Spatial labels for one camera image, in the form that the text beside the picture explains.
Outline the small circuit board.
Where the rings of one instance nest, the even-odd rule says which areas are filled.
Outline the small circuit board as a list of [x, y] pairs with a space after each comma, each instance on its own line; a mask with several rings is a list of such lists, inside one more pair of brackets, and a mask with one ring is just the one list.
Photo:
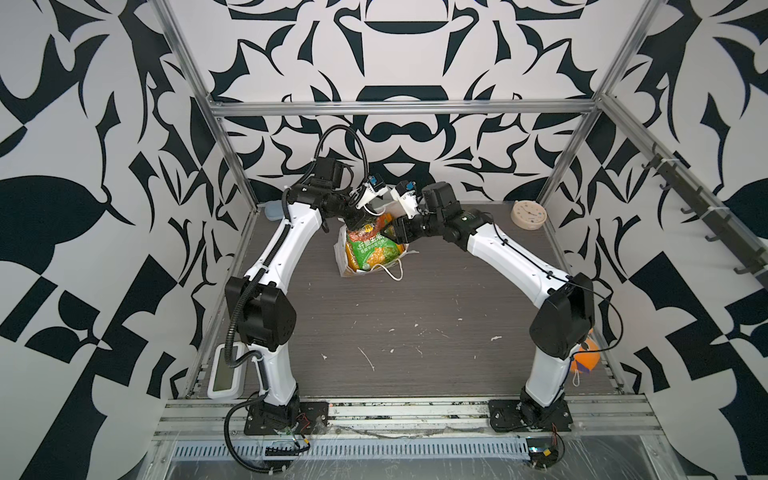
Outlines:
[[526, 439], [529, 466], [535, 470], [548, 470], [562, 458], [563, 442], [556, 437]]

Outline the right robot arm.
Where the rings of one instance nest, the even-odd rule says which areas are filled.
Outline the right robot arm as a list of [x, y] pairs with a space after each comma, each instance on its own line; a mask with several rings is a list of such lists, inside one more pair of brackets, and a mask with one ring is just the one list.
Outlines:
[[440, 237], [479, 258], [511, 281], [536, 307], [529, 335], [535, 345], [531, 373], [514, 403], [492, 401], [490, 425], [497, 432], [567, 431], [572, 423], [565, 382], [595, 326], [593, 282], [571, 276], [502, 232], [491, 214], [465, 208], [452, 187], [438, 182], [422, 190], [403, 181], [390, 190], [399, 208], [384, 236], [399, 243]]

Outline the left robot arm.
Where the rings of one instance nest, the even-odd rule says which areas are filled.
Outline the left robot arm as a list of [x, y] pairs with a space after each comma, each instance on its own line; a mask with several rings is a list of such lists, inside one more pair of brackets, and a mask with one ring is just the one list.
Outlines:
[[362, 179], [368, 179], [369, 162], [358, 133], [346, 125], [330, 127], [321, 135], [307, 171], [283, 190], [283, 218], [266, 249], [244, 276], [232, 276], [225, 285], [229, 325], [222, 351], [224, 364], [234, 371], [248, 364], [257, 366], [260, 393], [244, 406], [256, 408], [261, 417], [280, 428], [293, 426], [300, 415], [298, 384], [288, 349], [297, 321], [287, 298], [290, 279], [309, 240], [327, 228], [327, 218], [355, 222], [365, 216], [357, 205], [360, 195], [352, 186], [341, 186], [348, 166], [321, 155], [324, 142], [336, 131], [351, 136], [362, 161]]

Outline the black hook rail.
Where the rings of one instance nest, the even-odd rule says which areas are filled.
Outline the black hook rail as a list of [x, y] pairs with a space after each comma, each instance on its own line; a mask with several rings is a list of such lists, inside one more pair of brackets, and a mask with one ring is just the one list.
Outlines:
[[658, 174], [663, 181], [661, 190], [674, 192], [684, 202], [683, 215], [707, 226], [707, 242], [722, 243], [740, 262], [734, 268], [735, 274], [750, 275], [767, 290], [767, 246], [733, 209], [718, 199], [682, 160], [667, 155], [656, 142], [652, 143], [651, 157], [643, 170]]

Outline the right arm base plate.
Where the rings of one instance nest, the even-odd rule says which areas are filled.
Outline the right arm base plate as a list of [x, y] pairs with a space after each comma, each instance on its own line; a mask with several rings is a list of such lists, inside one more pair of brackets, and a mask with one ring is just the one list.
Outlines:
[[529, 431], [569, 432], [573, 417], [564, 398], [542, 407], [533, 400], [490, 400], [489, 424], [499, 433]]

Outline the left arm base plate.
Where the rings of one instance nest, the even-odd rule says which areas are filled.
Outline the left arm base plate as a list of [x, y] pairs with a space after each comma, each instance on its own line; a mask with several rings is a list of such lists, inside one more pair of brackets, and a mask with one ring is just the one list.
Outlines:
[[244, 434], [247, 436], [277, 435], [291, 430], [310, 435], [324, 431], [328, 424], [329, 404], [293, 400], [285, 406], [260, 402], [247, 409]]

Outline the cartoon animal paper bag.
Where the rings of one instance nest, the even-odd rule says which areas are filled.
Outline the cartoon animal paper bag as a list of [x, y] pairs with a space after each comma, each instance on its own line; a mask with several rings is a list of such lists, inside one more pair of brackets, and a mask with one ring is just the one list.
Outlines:
[[339, 230], [334, 254], [340, 276], [354, 278], [383, 272], [393, 281], [401, 281], [402, 260], [416, 250], [408, 243], [391, 240], [385, 233], [396, 219], [406, 217], [405, 208], [392, 193], [387, 193], [366, 204], [362, 212], [365, 216], [361, 227], [350, 230], [342, 225]]

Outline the white digital scale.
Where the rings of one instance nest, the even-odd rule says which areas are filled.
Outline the white digital scale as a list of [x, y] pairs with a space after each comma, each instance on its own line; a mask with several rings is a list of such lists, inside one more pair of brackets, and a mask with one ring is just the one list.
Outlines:
[[242, 395], [245, 387], [246, 365], [230, 367], [224, 348], [224, 344], [217, 346], [209, 372], [207, 397], [212, 400], [234, 400]]

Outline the orange fish toy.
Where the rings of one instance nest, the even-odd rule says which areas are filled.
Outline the orange fish toy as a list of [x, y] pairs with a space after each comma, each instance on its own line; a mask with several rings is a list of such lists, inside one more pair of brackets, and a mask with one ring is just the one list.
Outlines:
[[588, 336], [579, 346], [579, 350], [571, 361], [572, 385], [579, 387], [581, 377], [592, 372], [600, 362], [601, 353], [599, 352], [599, 346], [591, 336]]

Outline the round beige clock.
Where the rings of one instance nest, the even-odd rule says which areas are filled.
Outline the round beige clock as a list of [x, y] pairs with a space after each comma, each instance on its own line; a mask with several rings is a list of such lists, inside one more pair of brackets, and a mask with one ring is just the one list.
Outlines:
[[546, 209], [536, 201], [516, 201], [511, 208], [510, 217], [521, 229], [534, 231], [541, 229], [548, 220]]

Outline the green snack packet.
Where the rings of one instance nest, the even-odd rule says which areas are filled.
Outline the green snack packet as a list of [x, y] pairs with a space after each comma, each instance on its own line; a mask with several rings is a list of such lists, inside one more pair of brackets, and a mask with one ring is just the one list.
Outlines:
[[360, 230], [347, 231], [344, 242], [349, 267], [357, 272], [368, 272], [378, 265], [388, 265], [406, 251], [404, 244], [397, 244], [380, 233], [377, 224], [369, 223]]

